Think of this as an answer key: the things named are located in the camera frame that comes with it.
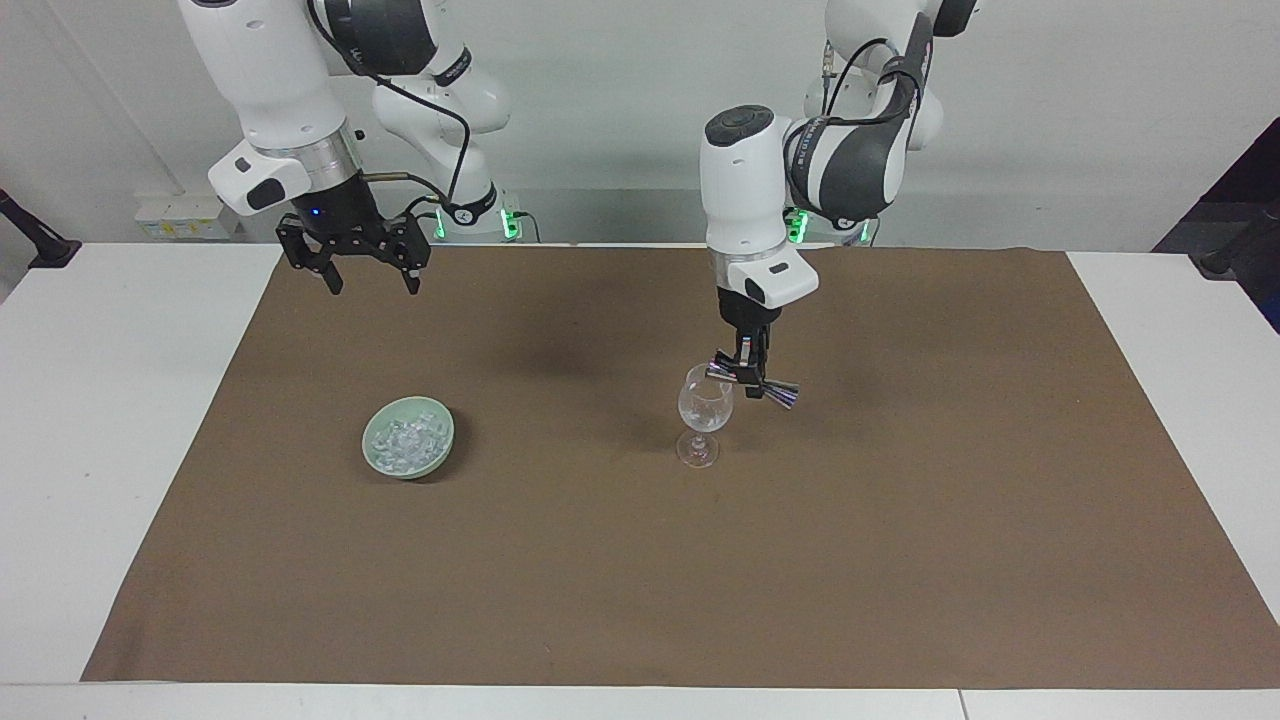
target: bowl of ice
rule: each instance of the bowl of ice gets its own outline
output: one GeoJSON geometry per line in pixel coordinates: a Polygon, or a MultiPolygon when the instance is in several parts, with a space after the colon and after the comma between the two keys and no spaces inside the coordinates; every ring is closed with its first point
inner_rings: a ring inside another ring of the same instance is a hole
{"type": "Polygon", "coordinates": [[[388,478],[425,478],[453,450],[453,415],[430,397],[397,400],[369,420],[364,447],[369,465],[388,478]]]}

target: light green bowl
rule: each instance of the light green bowl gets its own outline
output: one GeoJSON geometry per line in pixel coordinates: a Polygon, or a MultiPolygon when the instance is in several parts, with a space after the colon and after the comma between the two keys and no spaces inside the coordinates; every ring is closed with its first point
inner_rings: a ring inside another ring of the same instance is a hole
{"type": "Polygon", "coordinates": [[[365,462],[369,462],[369,466],[372,468],[374,470],[378,470],[380,474],[387,475],[388,478],[396,478],[397,480],[417,480],[434,473],[449,457],[449,451],[453,450],[453,414],[449,413],[449,409],[445,407],[440,401],[431,400],[430,397],[406,397],[403,400],[397,400],[396,402],[392,402],[387,407],[379,410],[378,414],[374,415],[371,420],[369,420],[369,424],[365,425],[365,437],[361,441],[361,443],[365,451],[365,462]],[[378,466],[374,465],[374,459],[371,457],[374,436],[378,434],[378,432],[381,430],[383,428],[394,423],[396,420],[399,420],[401,423],[411,423],[416,420],[419,415],[421,415],[422,413],[433,413],[438,416],[444,418],[444,423],[445,425],[448,425],[448,439],[444,443],[444,454],[440,455],[440,457],[438,457],[436,460],[434,460],[430,465],[411,470],[408,473],[404,473],[403,475],[394,475],[390,473],[383,473],[381,470],[378,470],[378,466]]]}

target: table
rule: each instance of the table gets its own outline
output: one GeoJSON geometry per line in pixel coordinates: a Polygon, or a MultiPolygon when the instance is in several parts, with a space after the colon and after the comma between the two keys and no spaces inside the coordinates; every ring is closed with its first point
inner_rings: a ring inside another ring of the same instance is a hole
{"type": "MultiPolygon", "coordinates": [[[[278,259],[268,246],[91,246],[0,307],[0,717],[1280,715],[1280,692],[70,685],[278,259]]],[[[1071,260],[1280,618],[1280,338],[1185,258],[1071,260]],[[1242,384],[1249,395],[1231,392],[1242,384]]]]}

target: wine glass base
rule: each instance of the wine glass base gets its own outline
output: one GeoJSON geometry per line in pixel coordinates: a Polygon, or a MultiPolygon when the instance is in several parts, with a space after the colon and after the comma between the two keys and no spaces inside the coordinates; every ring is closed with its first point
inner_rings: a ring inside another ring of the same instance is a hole
{"type": "Polygon", "coordinates": [[[690,468],[710,468],[719,457],[719,441],[716,436],[685,430],[676,441],[676,455],[690,468]]]}

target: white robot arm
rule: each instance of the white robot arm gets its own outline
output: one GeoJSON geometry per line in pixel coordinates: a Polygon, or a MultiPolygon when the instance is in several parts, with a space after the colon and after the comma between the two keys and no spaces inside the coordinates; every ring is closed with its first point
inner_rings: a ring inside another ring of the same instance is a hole
{"type": "Polygon", "coordinates": [[[760,105],[708,123],[701,149],[707,245],[721,316],[735,327],[735,354],[717,354],[712,374],[746,386],[753,398],[790,409],[797,388],[765,378],[769,333],[782,307],[818,290],[818,273],[790,242],[788,206],[849,229],[879,215],[902,186],[909,149],[941,126],[928,94],[933,38],[964,32],[979,0],[829,0],[831,45],[874,78],[872,113],[792,120],[760,105]],[[916,127],[923,133],[913,140],[916,127]]]}
{"type": "Polygon", "coordinates": [[[292,202],[296,214],[276,234],[296,268],[319,274],[337,295],[333,256],[371,255],[398,268],[416,293],[430,260],[411,215],[387,220],[378,211],[317,33],[353,70],[375,78],[379,119],[426,156],[434,177],[425,182],[438,191],[443,222],[460,234],[507,229],[503,193],[468,145],[472,132],[504,127],[509,106],[500,86],[471,67],[444,0],[177,1],[244,133],[210,169],[210,182],[242,215],[292,202]]]}

